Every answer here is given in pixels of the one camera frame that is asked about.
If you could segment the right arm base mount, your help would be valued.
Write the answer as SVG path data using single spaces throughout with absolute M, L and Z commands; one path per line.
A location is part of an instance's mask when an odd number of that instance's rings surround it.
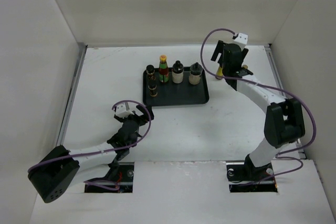
M 247 171 L 244 163 L 227 163 L 227 179 L 231 193 L 277 193 L 272 164 Z

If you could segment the red chili sauce bottle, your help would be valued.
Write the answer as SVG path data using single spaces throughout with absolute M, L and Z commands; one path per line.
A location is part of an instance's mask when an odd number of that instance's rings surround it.
M 169 81 L 169 68 L 167 66 L 166 55 L 160 56 L 159 63 L 159 81 L 161 83 L 167 83 Z

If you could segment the clear grinder jar black lid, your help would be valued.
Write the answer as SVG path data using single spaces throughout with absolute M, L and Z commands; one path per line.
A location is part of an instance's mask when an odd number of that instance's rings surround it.
M 201 64 L 199 64 L 198 62 L 192 64 L 190 66 L 189 83 L 192 85 L 199 84 L 202 72 L 203 67 Z

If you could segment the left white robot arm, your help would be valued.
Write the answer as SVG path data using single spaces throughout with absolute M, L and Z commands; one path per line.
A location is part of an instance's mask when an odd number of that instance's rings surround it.
M 144 136 L 140 127 L 151 125 L 154 114 L 151 106 L 137 103 L 136 112 L 129 109 L 129 101 L 120 101 L 113 106 L 114 118 L 122 125 L 106 142 L 89 148 L 70 150 L 56 146 L 38 164 L 28 170 L 28 179 L 45 203 L 57 200 L 66 190 L 84 182 L 101 186 L 101 182 L 116 179 L 119 161 L 130 153 Z

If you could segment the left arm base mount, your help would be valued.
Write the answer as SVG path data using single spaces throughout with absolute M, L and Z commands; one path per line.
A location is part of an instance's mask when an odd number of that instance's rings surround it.
M 104 176 L 94 177 L 89 181 L 100 186 L 85 184 L 85 193 L 132 193 L 134 162 L 119 163 L 115 170 L 109 167 Z

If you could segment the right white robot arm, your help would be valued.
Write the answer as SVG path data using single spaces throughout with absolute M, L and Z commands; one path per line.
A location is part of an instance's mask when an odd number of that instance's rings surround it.
M 302 107 L 295 99 L 262 87 L 255 75 L 243 67 L 248 49 L 234 43 L 218 41 L 211 57 L 219 63 L 227 84 L 245 95 L 265 113 L 264 138 L 248 154 L 242 165 L 228 167 L 231 182 L 256 181 L 266 177 L 271 160 L 288 144 L 305 134 Z

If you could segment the black-capped spice jar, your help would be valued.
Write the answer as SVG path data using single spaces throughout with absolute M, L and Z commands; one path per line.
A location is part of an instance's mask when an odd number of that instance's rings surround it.
M 156 81 L 154 80 L 149 80 L 148 81 L 148 88 L 149 88 L 149 93 L 151 97 L 156 97 L 157 96 L 157 85 L 156 85 Z
M 146 67 L 146 78 L 148 81 L 155 81 L 155 68 L 153 65 L 147 65 Z

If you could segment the white shaker black cap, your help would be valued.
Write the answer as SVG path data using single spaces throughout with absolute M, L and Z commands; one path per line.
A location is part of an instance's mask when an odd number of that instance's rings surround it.
M 183 64 L 177 60 L 172 66 L 172 81 L 176 84 L 179 84 L 183 81 Z

